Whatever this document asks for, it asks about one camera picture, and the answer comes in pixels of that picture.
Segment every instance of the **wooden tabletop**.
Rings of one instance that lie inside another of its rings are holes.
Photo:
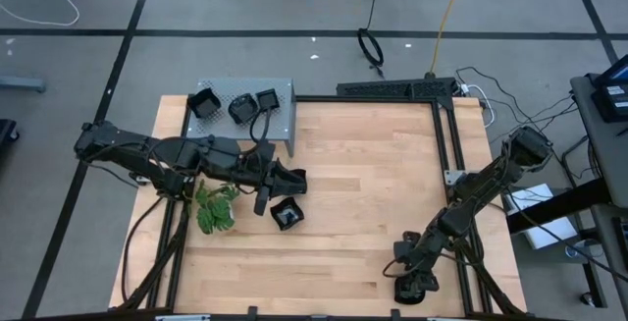
[[[455,98],[454,104],[466,167],[480,170],[492,160],[481,108],[476,99]],[[152,135],[179,135],[184,111],[185,96],[163,96]],[[234,227],[206,236],[193,206],[175,311],[245,314],[256,305],[260,314],[387,316],[398,308],[402,316],[463,316],[451,260],[439,259],[434,272],[441,289],[418,305],[395,303],[393,280],[382,276],[393,259],[393,242],[404,231],[423,232],[445,206],[430,106],[308,102],[297,104],[296,115],[294,157],[281,143],[276,155],[290,169],[307,170],[308,192],[295,198],[305,220],[280,232],[268,211],[263,217],[253,214],[254,195],[241,196],[234,202]],[[446,126],[445,137],[452,163]],[[130,224],[154,201],[154,188],[141,187]],[[164,207],[146,218],[133,237],[128,291],[154,262]],[[503,213],[488,206],[478,214],[477,225],[487,269],[525,310]],[[480,310],[476,278],[468,271]],[[169,274],[167,267],[164,281]],[[165,302],[167,285],[161,284],[158,305]],[[121,302],[119,270],[111,305]]]

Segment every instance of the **white cable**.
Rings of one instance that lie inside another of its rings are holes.
[[[71,27],[74,24],[76,24],[79,21],[80,18],[80,12],[79,12],[79,8],[77,8],[77,6],[75,6],[75,4],[72,2],[72,0],[66,0],[68,1],[68,3],[70,3],[70,5],[72,6],[72,8],[75,10],[75,13],[77,14],[77,17],[74,18],[73,21],[69,22],[69,23],[55,23],[55,22],[42,22],[42,21],[35,21],[35,20],[30,20],[28,18],[24,18],[24,17],[20,17],[18,15],[16,15],[15,13],[9,11],[5,6],[2,5],[2,3],[0,3],[0,9],[7,12],[7,14],[15,19],[18,19],[20,21],[23,22],[27,22],[27,23],[33,23],[33,24],[37,24],[37,25],[42,25],[42,26],[57,26],[57,27]]]
[[[489,111],[491,112],[491,120],[487,124],[484,125],[484,128],[487,128],[488,126],[492,125],[493,122],[495,121],[495,111],[493,111],[493,106],[491,106],[489,97],[487,96],[487,94],[484,93],[484,90],[482,90],[480,86],[475,85],[475,84],[461,84],[460,88],[462,89],[462,92],[464,94],[469,93],[469,88],[476,88],[482,93],[482,96],[484,96],[484,101],[487,103],[487,106],[489,107]]]

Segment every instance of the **yellow cable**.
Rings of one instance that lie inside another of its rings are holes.
[[[449,10],[453,5],[453,1],[449,0],[449,4],[447,5],[447,9],[445,11],[445,15],[443,16],[443,21],[441,22],[441,28],[439,29],[439,36],[436,39],[436,46],[434,47],[434,57],[432,58],[432,66],[430,67],[430,73],[434,72],[434,68],[436,67],[436,61],[439,58],[439,45],[441,44],[441,36],[443,35],[443,29],[445,29],[445,24],[447,22],[447,17],[449,16]]]

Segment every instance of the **concrete floor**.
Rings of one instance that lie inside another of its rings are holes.
[[[74,1],[81,19],[70,29],[111,29],[117,36],[14,35],[5,28],[38,26],[0,12],[0,74],[42,77],[48,83],[44,94],[0,90],[0,118],[17,120],[22,132],[0,171],[0,319],[22,315],[77,167],[72,147],[80,124],[94,117],[136,2]],[[609,33],[628,30],[628,15],[616,13],[617,1],[625,0],[593,0]],[[435,31],[447,2],[377,0],[371,29]],[[63,0],[0,3],[29,18],[72,18]],[[356,30],[366,26],[370,5],[371,0],[147,0],[138,28]],[[566,96],[570,78],[609,66],[602,43],[592,37],[546,37],[549,32],[596,32],[582,0],[457,0],[446,29],[527,33],[446,38],[437,74],[451,76],[457,68],[475,66],[499,79],[528,113]],[[434,38],[379,41],[387,79],[423,77]],[[628,41],[612,45],[620,57],[628,52]],[[462,76],[490,98],[508,101],[489,80],[472,73]],[[197,79],[210,77],[293,78],[299,94],[334,94],[338,82],[378,78],[353,37],[137,36],[107,119],[130,131],[150,133],[162,94],[193,92]],[[517,125],[507,108],[495,106],[497,119],[487,129],[489,138]],[[546,134],[561,153],[584,134],[584,128],[575,112],[554,121]],[[497,154],[498,141],[492,150]],[[573,154],[571,163],[574,172],[588,166],[584,148]],[[589,178],[585,175],[583,182]],[[538,183],[567,186],[556,163],[522,181]],[[133,198],[132,189],[104,173],[88,171],[37,315],[106,309]],[[587,288],[580,266],[543,262],[520,237],[513,240],[530,311],[570,320],[621,317],[606,274],[601,276],[609,308],[582,305],[577,296]]]

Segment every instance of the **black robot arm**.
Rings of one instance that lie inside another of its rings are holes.
[[[273,161],[275,145],[258,143],[253,150],[240,151],[231,138],[169,137],[157,139],[119,130],[104,121],[86,123],[75,144],[79,160],[114,162],[151,181],[160,195],[183,199],[190,178],[204,174],[257,191],[254,212],[263,215],[269,198],[305,193],[304,170],[287,170]]]
[[[541,170],[550,160],[551,143],[529,127],[513,133],[502,145],[501,155],[479,173],[450,173],[447,189],[449,206],[443,208],[421,235],[405,232],[403,241],[394,243],[394,261],[404,265],[404,272],[395,277],[395,300],[404,304],[416,304],[423,300],[425,291],[439,289],[432,272],[443,250],[459,249],[488,285],[504,313],[516,309],[499,290],[488,274],[482,261],[474,256],[466,240],[473,217],[508,186],[517,182],[524,173]]]

